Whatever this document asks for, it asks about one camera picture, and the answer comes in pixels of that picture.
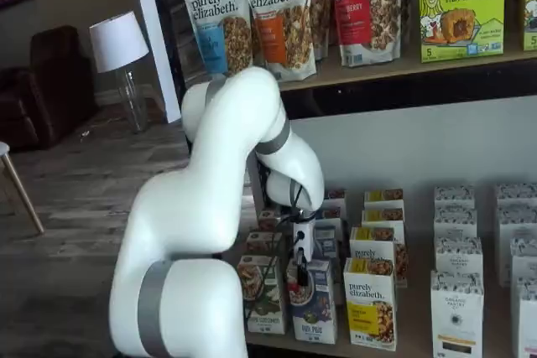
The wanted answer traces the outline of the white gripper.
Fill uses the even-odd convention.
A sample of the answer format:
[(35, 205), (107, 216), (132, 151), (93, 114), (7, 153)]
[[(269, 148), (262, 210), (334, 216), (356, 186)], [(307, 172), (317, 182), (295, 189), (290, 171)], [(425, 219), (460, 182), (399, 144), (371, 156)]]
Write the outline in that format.
[(293, 224), (295, 282), (297, 285), (308, 284), (307, 262), (310, 262), (315, 249), (314, 222), (298, 222)]

